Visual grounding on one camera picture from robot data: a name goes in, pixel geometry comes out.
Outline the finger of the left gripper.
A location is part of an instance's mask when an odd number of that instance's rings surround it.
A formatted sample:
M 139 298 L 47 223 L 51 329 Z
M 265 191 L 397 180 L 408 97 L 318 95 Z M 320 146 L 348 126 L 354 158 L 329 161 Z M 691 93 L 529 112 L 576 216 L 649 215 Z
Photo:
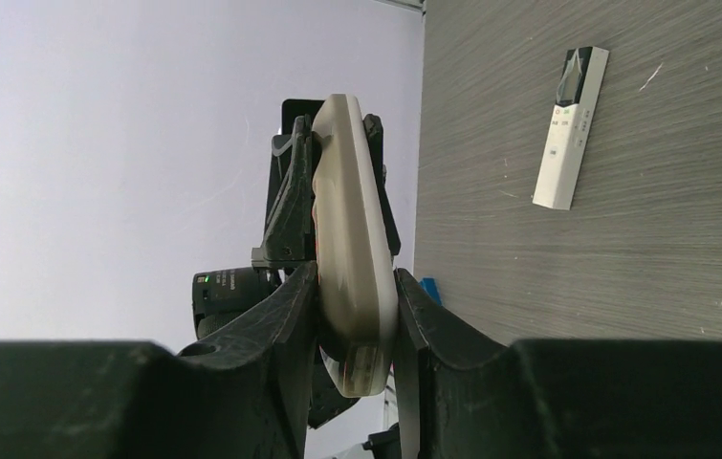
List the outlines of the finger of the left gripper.
M 385 189 L 386 169 L 383 163 L 383 124 L 377 115 L 367 114 L 363 125 L 376 181 L 387 246 L 392 257 L 400 253 L 402 243 Z
M 296 117 L 291 133 L 273 136 L 262 240 L 266 260 L 310 260 L 315 256 L 313 159 L 311 116 Z

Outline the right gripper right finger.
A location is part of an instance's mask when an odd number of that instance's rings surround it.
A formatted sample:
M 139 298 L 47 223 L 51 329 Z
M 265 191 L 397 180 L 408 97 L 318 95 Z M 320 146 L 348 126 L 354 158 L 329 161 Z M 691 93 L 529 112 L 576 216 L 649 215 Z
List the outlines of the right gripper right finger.
M 504 345 L 395 273 L 405 458 L 722 458 L 722 341 Z

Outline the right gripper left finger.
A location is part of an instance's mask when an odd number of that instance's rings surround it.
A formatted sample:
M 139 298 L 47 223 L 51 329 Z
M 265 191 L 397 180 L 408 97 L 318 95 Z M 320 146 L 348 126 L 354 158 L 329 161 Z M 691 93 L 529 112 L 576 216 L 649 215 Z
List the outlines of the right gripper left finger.
M 171 353 L 149 341 L 0 341 L 0 458 L 299 458 L 317 268 Z

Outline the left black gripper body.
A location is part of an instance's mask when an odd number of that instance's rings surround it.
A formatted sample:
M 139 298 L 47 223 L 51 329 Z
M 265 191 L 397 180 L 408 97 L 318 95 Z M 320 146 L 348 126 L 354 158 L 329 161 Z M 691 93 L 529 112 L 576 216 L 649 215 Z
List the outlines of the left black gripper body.
M 252 249 L 256 269 L 292 270 L 316 257 L 313 176 L 321 147 L 313 121 L 323 103 L 302 98 L 282 102 L 280 132 L 271 140 L 262 240 Z

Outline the white beige remote control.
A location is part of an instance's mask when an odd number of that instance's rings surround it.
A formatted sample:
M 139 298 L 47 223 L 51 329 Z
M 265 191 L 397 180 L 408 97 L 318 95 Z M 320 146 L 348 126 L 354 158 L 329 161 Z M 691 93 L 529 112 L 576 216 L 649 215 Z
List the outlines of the white beige remote control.
M 392 362 L 398 294 L 358 99 L 329 96 L 313 133 L 321 146 L 312 181 L 321 352 L 342 396 L 375 396 Z

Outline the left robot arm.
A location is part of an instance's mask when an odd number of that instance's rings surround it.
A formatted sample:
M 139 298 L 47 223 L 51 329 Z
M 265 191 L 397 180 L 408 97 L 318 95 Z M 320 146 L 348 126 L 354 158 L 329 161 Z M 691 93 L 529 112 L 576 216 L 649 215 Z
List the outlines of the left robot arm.
M 261 242 L 247 267 L 195 274 L 197 333 L 247 312 L 312 262 L 328 331 L 342 343 L 388 341 L 401 246 L 385 190 L 381 119 L 349 94 L 288 99 L 271 141 Z

